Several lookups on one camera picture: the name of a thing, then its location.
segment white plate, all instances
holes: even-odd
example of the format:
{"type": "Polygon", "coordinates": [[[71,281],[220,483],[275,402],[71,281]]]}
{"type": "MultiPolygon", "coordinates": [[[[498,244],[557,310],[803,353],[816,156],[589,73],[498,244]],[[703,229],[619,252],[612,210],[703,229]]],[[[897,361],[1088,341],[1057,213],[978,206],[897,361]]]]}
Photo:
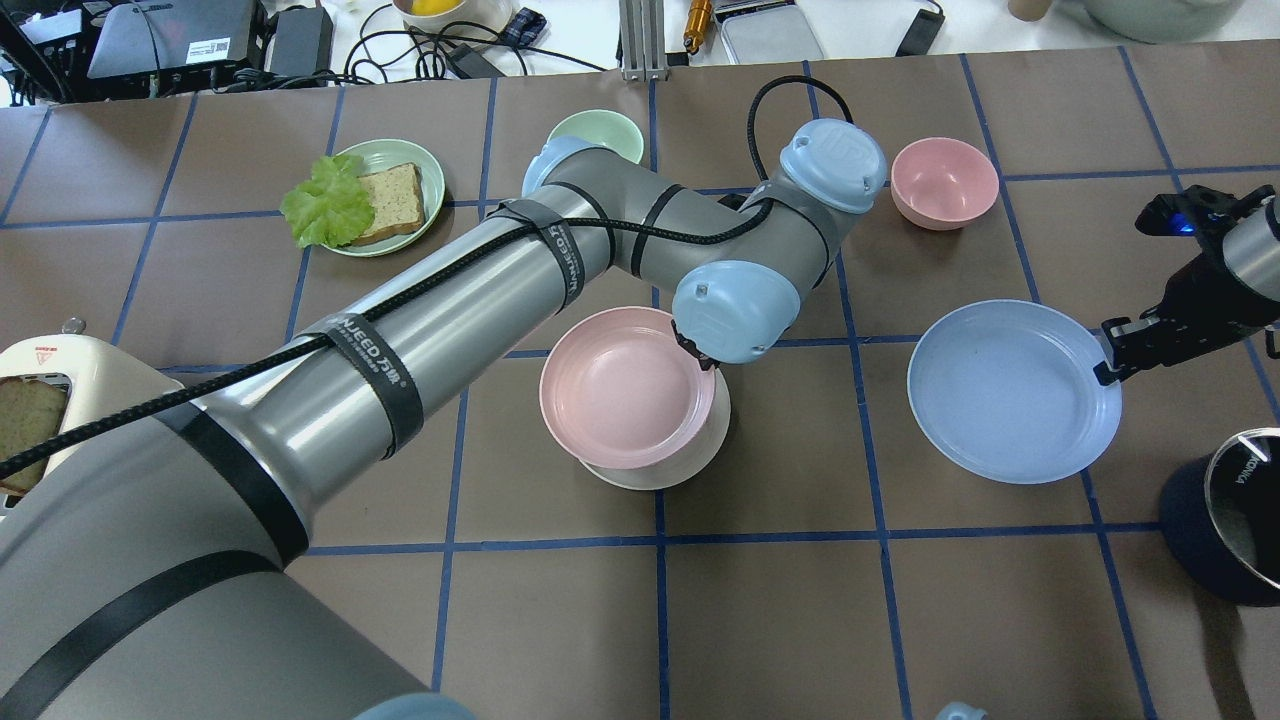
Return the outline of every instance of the white plate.
{"type": "Polygon", "coordinates": [[[403,163],[417,165],[419,176],[422,181],[422,214],[426,217],[426,222],[411,233],[393,234],[369,245],[347,245],[344,247],[321,246],[325,250],[333,250],[339,255],[349,255],[352,258],[375,258],[396,252],[401,247],[422,237],[426,228],[431,227],[431,223],[435,222],[435,217],[440,214],[440,208],[444,206],[444,170],[440,169],[440,163],[435,159],[435,155],[428,152],[421,145],[415,145],[407,140],[369,140],[352,145],[339,152],[339,155],[356,155],[361,158],[365,161],[365,167],[360,170],[362,176],[394,168],[403,163]]]}
{"type": "Polygon", "coordinates": [[[924,436],[961,468],[1004,483],[1068,478],[1120,424],[1120,383],[1093,366],[1098,338],[1023,300],[988,300],[933,324],[911,354],[906,392],[924,436]]]}

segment pink bowl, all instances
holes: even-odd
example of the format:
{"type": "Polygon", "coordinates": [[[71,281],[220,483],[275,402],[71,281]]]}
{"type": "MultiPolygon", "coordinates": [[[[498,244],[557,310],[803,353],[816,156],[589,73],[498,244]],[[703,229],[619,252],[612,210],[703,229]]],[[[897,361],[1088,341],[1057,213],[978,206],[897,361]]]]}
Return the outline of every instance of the pink bowl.
{"type": "Polygon", "coordinates": [[[963,228],[991,210],[1000,193],[996,168],[980,150],[950,137],[925,137],[893,159],[890,195],[922,228],[963,228]]]}
{"type": "Polygon", "coordinates": [[[538,391],[561,447],[589,465],[630,470],[673,456],[699,434],[716,374],[676,345],[668,313],[614,307],[564,333],[538,391]]]}

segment slice of bread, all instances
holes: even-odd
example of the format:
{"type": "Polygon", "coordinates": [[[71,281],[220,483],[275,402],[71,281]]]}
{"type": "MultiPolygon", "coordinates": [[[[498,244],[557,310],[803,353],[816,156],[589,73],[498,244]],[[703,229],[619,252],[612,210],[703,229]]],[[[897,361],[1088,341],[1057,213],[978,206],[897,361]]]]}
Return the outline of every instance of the slice of bread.
{"type": "Polygon", "coordinates": [[[422,181],[413,163],[360,176],[360,184],[365,187],[369,202],[374,206],[374,223],[352,245],[369,245],[393,234],[410,233],[426,223],[422,181]]]}
{"type": "MultiPolygon", "coordinates": [[[[58,434],[67,411],[67,393],[24,378],[0,379],[0,459],[12,457],[58,434]]],[[[26,495],[45,477],[47,460],[0,480],[0,492],[26,495]]]]}

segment beige cylinder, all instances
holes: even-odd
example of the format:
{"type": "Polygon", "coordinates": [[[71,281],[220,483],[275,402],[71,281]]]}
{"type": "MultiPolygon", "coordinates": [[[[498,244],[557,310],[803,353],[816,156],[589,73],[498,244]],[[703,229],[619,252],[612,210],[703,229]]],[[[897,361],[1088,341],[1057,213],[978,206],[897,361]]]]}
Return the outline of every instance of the beige cylinder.
{"type": "Polygon", "coordinates": [[[1053,0],[1009,0],[1009,13],[1020,20],[1034,22],[1048,13],[1053,0]]]}

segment light blue joint cap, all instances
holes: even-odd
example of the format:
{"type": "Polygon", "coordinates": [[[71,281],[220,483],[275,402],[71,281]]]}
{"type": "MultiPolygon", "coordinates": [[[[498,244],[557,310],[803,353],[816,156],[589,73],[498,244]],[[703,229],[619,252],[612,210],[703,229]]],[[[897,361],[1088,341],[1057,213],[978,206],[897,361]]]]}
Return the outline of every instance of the light blue joint cap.
{"type": "Polygon", "coordinates": [[[671,304],[680,334],[703,354],[741,365],[758,360],[800,314],[800,293],[776,270],[716,260],[690,270],[671,304]]]}
{"type": "Polygon", "coordinates": [[[547,145],[543,146],[543,151],[529,163],[529,169],[525,170],[525,184],[520,187],[520,193],[529,195],[538,190],[547,182],[547,176],[552,174],[552,170],[557,165],[563,163],[570,155],[590,147],[604,146],[588,142],[572,135],[562,135],[548,140],[547,145]]]}
{"type": "Polygon", "coordinates": [[[835,118],[809,120],[782,149],[782,169],[824,205],[861,215],[884,187],[888,163],[872,136],[835,118]]]}
{"type": "Polygon", "coordinates": [[[410,693],[370,707],[353,720],[476,720],[476,717],[442,694],[410,693]]]}

